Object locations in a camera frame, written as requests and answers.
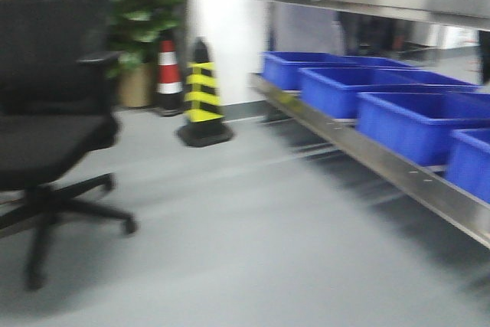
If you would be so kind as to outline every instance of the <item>chair backrest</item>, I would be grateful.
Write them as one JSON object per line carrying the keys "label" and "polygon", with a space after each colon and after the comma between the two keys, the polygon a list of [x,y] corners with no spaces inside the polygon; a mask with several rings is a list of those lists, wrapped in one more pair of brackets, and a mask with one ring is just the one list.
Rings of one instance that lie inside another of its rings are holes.
{"label": "chair backrest", "polygon": [[103,75],[77,60],[105,49],[108,11],[109,0],[0,0],[7,113],[103,112]]}

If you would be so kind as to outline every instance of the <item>plant pot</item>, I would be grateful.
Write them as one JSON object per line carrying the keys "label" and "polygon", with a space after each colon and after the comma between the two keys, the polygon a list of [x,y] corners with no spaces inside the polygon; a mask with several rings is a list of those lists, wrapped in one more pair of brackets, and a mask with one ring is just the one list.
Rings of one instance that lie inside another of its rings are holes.
{"label": "plant pot", "polygon": [[119,101],[127,107],[144,107],[152,103],[153,78],[150,64],[142,64],[119,79]]}

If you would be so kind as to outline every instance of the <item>traffic cone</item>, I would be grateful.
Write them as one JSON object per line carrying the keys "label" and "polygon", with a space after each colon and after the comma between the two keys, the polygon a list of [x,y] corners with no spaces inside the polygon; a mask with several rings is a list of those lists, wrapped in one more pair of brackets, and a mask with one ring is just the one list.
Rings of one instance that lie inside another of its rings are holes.
{"label": "traffic cone", "polygon": [[182,82],[172,40],[160,42],[158,55],[158,91],[156,111],[161,116],[176,116],[183,111]]}
{"label": "traffic cone", "polygon": [[177,135],[187,146],[205,147],[229,141],[234,133],[223,123],[223,112],[206,44],[199,38],[194,48],[184,98],[187,125]]}

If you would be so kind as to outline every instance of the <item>blue plastic bin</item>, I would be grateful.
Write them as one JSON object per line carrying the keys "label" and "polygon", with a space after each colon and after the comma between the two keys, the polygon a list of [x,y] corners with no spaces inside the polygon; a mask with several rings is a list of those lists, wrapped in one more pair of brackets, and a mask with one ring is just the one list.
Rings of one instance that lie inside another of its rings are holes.
{"label": "blue plastic bin", "polygon": [[475,92],[477,89],[480,88],[480,86],[476,84],[465,82],[463,80],[457,80],[456,78],[443,76],[442,74],[429,72],[427,70],[386,69],[386,71],[391,74],[410,78],[417,83],[460,86],[462,90],[465,90],[466,92]]}
{"label": "blue plastic bin", "polygon": [[445,177],[490,202],[490,129],[456,130]]}
{"label": "blue plastic bin", "polygon": [[415,69],[414,66],[398,60],[385,57],[343,57],[345,60],[356,63],[360,67],[383,68],[383,69]]}
{"label": "blue plastic bin", "polygon": [[349,67],[354,62],[326,53],[264,53],[263,78],[281,90],[299,90],[299,69],[311,67]]}
{"label": "blue plastic bin", "polygon": [[490,95],[362,93],[360,98],[357,130],[422,166],[448,162],[453,130],[490,127]]}
{"label": "blue plastic bin", "polygon": [[427,86],[401,75],[371,68],[301,69],[301,100],[336,119],[355,119],[360,92],[442,93],[467,86]]}

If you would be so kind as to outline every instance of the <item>chair seat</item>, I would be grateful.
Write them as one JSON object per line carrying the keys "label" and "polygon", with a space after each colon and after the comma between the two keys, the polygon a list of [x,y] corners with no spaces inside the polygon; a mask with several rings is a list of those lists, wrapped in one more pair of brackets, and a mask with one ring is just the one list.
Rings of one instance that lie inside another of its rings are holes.
{"label": "chair seat", "polygon": [[0,190],[55,181],[115,133],[104,116],[2,116]]}

